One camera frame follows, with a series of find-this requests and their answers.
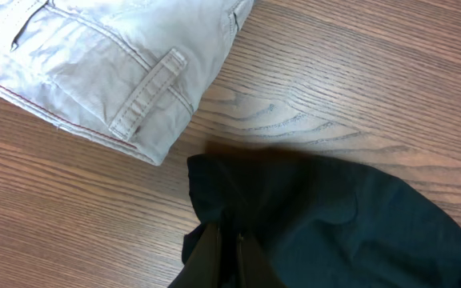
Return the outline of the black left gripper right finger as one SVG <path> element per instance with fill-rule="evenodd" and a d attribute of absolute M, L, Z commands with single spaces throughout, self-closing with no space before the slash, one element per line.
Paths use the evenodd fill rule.
<path fill-rule="evenodd" d="M 286 288 L 252 234 L 239 234 L 236 242 L 238 287 Z"/>

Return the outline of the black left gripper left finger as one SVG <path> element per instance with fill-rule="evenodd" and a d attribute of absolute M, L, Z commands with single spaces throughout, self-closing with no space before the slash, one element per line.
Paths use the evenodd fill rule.
<path fill-rule="evenodd" d="M 218 225 L 200 225 L 183 239 L 184 267 L 169 288 L 219 287 L 222 236 Z"/>

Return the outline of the black t-shirt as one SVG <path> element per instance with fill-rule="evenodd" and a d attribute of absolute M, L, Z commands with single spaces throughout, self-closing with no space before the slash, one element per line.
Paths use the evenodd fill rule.
<path fill-rule="evenodd" d="M 286 287 L 461 287 L 461 227 L 403 180 L 316 155 L 187 161 L 200 225 L 222 236 L 219 287 L 238 287 L 252 234 Z"/>

